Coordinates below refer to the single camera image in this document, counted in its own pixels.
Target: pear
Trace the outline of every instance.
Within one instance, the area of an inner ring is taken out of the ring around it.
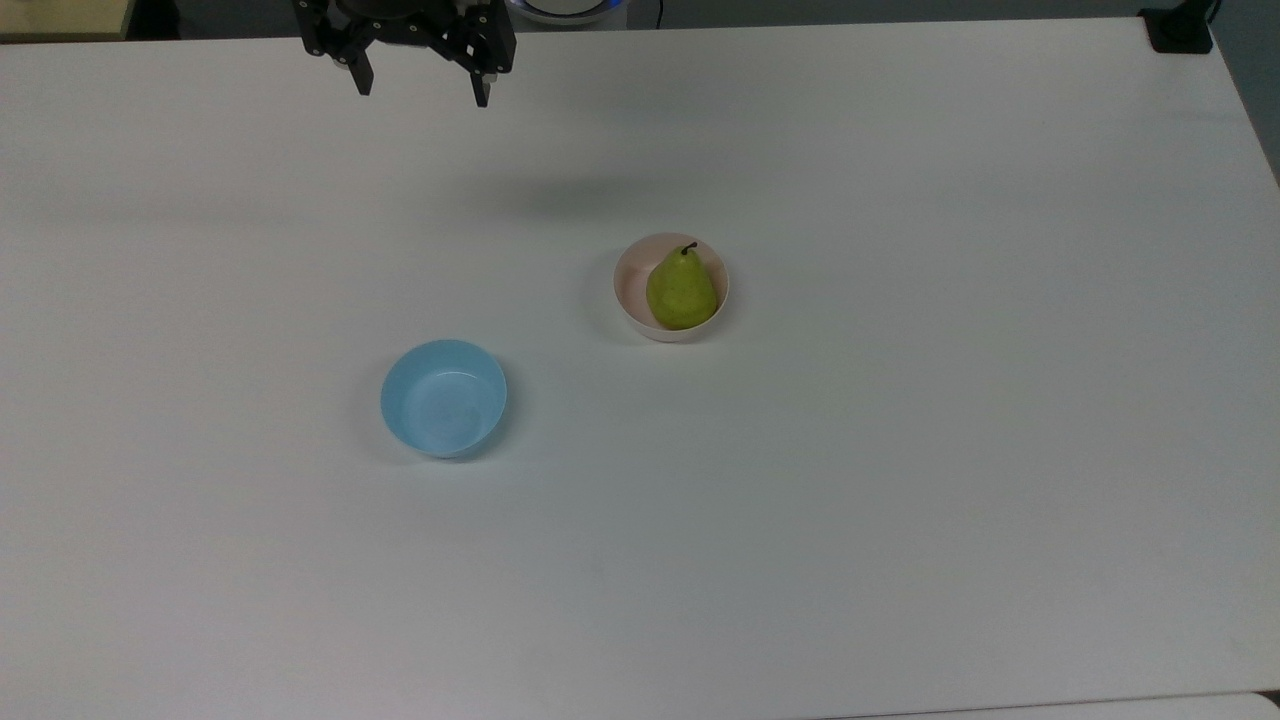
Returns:
[[[668,331],[700,325],[716,314],[716,288],[695,247],[691,242],[672,250],[649,273],[645,297],[653,316]]]

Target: white table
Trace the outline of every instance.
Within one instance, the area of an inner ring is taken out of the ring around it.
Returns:
[[[0,47],[0,716],[1280,687],[1280,192],[1140,20]],[[625,324],[632,240],[733,278]],[[492,350],[470,462],[378,415]]]

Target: pink bowl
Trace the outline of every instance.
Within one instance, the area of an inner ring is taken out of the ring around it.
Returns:
[[[701,258],[712,277],[712,287],[716,288],[718,304],[716,314],[705,323],[684,331],[668,331],[649,310],[645,287],[649,283],[649,273],[658,266],[658,263],[662,263],[662,259],[672,250],[690,242],[698,242],[698,256]],[[618,305],[622,305],[627,319],[631,320],[631,327],[640,334],[658,342],[687,342],[701,337],[716,325],[717,318],[724,310],[724,301],[728,299],[728,273],[724,270],[724,261],[721,260],[719,255],[696,237],[675,232],[650,234],[631,243],[622,258],[618,258],[618,264],[613,268],[613,295],[617,296]]]

